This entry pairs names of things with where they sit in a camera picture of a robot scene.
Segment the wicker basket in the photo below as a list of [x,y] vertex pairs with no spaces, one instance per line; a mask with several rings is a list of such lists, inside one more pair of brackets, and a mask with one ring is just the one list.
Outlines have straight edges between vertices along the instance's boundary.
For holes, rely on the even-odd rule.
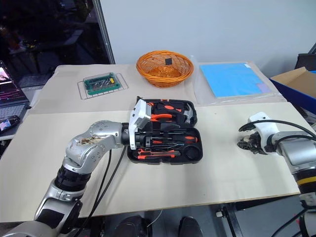
[[193,72],[187,57],[167,50],[146,53],[138,59],[136,68],[149,83],[160,88],[175,86]]

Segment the green circuit board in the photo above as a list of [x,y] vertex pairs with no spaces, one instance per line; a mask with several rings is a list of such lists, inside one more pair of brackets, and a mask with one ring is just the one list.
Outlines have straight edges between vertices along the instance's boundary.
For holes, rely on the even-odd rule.
[[89,95],[95,95],[110,90],[119,89],[121,84],[114,73],[108,73],[100,77],[84,79],[84,87]]

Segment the black tool case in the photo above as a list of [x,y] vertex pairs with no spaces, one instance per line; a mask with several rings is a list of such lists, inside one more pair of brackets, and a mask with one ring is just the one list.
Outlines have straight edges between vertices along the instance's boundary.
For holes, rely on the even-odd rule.
[[143,100],[151,105],[152,118],[135,133],[136,150],[128,147],[128,158],[132,162],[147,164],[186,164],[202,159],[201,137],[194,128],[198,119],[193,103],[186,100]]

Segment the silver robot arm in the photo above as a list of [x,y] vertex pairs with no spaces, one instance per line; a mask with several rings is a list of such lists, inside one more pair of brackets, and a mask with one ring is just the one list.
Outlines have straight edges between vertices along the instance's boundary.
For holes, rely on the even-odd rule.
[[139,100],[130,116],[130,123],[98,121],[88,131],[74,137],[66,147],[66,155],[57,177],[42,199],[34,221],[25,222],[4,237],[56,237],[68,234],[79,216],[80,201],[92,171],[111,149],[135,144],[138,128],[151,118],[151,110]]
[[250,150],[254,154],[280,155],[285,158],[287,166],[301,192],[300,200],[309,211],[301,223],[305,236],[316,235],[316,135],[306,131],[280,132],[274,122],[258,122],[271,120],[264,112],[249,118],[249,123],[239,131],[255,130],[250,136],[242,138],[238,146]]

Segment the phone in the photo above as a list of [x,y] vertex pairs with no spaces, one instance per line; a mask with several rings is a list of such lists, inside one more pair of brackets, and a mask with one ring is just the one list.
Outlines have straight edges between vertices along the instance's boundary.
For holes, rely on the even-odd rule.
[[17,115],[10,116],[9,118],[0,122],[0,134],[15,127],[20,122],[20,118]]

